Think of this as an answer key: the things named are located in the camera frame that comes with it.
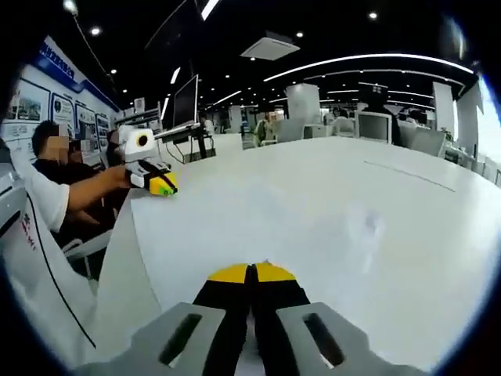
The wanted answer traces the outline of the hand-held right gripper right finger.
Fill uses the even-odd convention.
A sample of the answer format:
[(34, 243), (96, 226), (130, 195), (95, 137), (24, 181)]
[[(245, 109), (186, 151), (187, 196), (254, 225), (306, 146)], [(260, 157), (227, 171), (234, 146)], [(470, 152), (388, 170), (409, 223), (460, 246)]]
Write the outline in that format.
[(259, 354), (269, 375), (421, 375), (379, 357), (367, 334), (323, 302), (311, 302), (296, 277), (254, 264), (251, 308)]

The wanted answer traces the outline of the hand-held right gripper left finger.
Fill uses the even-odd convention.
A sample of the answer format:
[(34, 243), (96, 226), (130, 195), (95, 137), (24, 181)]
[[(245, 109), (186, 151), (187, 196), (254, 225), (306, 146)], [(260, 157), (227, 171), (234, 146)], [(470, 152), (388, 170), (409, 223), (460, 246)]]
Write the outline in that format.
[(216, 355), (223, 367), (235, 367), (238, 356), (228, 347), (231, 336), (245, 337), (242, 328), (249, 308), (247, 264), (212, 273), (195, 298), (180, 302), (132, 336), (129, 348), (106, 362), (77, 368), (74, 375), (210, 375)]

